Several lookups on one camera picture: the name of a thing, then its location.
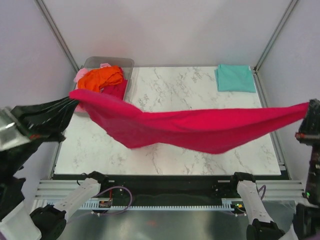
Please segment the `crimson red t shirt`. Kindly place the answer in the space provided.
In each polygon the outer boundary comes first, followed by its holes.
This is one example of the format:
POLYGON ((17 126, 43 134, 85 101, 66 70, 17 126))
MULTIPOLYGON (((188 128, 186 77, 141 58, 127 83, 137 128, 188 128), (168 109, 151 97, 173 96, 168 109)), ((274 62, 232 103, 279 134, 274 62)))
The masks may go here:
POLYGON ((117 142, 129 149, 157 143, 222 154, 303 119, 308 103, 289 107, 145 112, 111 95, 85 89, 70 98, 117 142))

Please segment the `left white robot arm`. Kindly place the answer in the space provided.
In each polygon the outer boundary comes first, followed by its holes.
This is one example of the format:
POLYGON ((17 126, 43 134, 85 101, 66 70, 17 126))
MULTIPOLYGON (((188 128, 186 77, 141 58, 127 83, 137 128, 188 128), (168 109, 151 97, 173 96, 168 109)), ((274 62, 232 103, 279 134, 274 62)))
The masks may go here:
POLYGON ((90 198, 110 191, 107 177, 89 173, 67 197, 29 213, 22 187, 25 178, 14 175, 46 142, 61 143, 78 101, 69 97, 0 110, 0 238, 2 240, 56 240, 71 216, 90 198))

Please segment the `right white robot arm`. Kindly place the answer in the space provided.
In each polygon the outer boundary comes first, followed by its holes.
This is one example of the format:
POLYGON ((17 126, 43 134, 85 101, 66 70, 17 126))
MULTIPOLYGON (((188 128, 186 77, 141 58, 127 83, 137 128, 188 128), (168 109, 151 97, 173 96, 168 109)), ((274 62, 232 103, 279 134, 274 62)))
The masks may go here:
POLYGON ((295 138, 312 147, 305 192, 308 204, 298 203, 288 232, 281 230, 266 211, 252 174, 235 172, 229 191, 241 197, 249 224, 248 240, 318 240, 320 238, 320 102, 309 101, 306 116, 295 138))

